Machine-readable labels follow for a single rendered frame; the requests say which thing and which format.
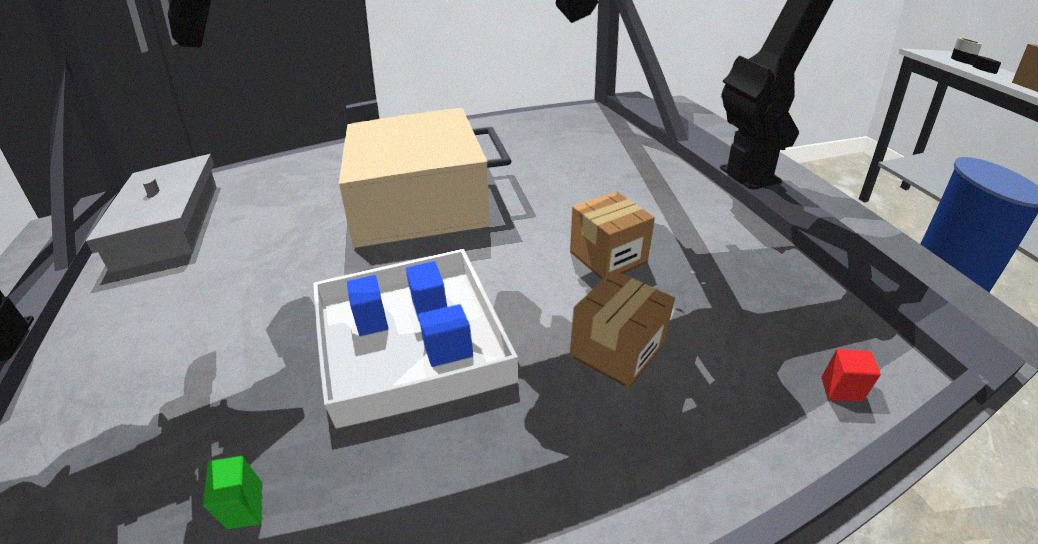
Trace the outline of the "white open-top tray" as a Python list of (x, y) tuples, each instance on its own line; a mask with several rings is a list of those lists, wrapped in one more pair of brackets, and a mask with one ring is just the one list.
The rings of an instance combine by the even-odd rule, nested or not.
[[(447, 307), (462, 304), (473, 346), (473, 357), (435, 368), (424, 347), (406, 272), (433, 261)], [(359, 336), (347, 281), (372, 275), (389, 329)], [(315, 310), (324, 405), (335, 428), (518, 383), (518, 356), (464, 249), (315, 282)]]

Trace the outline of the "green block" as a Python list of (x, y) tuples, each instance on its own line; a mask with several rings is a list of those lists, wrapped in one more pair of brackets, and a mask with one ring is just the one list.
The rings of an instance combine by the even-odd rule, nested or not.
[(262, 481), (243, 456), (208, 462), (203, 506), (226, 529), (262, 523)]

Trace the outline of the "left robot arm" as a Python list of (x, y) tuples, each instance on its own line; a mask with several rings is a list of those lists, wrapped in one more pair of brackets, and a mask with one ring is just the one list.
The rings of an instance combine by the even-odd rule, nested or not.
[(749, 59), (738, 56), (723, 79), (727, 121), (739, 130), (720, 168), (749, 189), (782, 182), (775, 175), (780, 149), (792, 147), (799, 135), (788, 112), (794, 73), (832, 1), (787, 0), (761, 50)]

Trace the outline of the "blue block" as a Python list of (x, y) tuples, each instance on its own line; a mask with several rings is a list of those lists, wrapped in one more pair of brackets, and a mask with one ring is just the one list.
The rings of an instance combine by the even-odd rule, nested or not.
[(447, 307), (445, 285), (435, 261), (407, 267), (406, 272), (417, 318), (418, 314)]
[(461, 304), (418, 317), (431, 368), (473, 357), (470, 324)]
[(351, 311), (359, 336), (388, 330), (376, 275), (347, 281)]

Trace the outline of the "brown cardboard box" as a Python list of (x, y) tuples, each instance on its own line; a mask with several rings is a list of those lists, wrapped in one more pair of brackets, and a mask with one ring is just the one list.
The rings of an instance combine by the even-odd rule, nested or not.
[(663, 347), (674, 301), (613, 270), (574, 306), (570, 357), (630, 388)]
[(648, 263), (655, 217), (618, 192), (572, 206), (570, 253), (600, 279)]

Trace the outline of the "red block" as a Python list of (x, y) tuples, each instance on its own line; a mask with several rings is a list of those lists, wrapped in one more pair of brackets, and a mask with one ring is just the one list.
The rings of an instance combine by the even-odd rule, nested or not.
[(837, 349), (822, 380), (828, 400), (863, 402), (880, 375), (871, 351)]

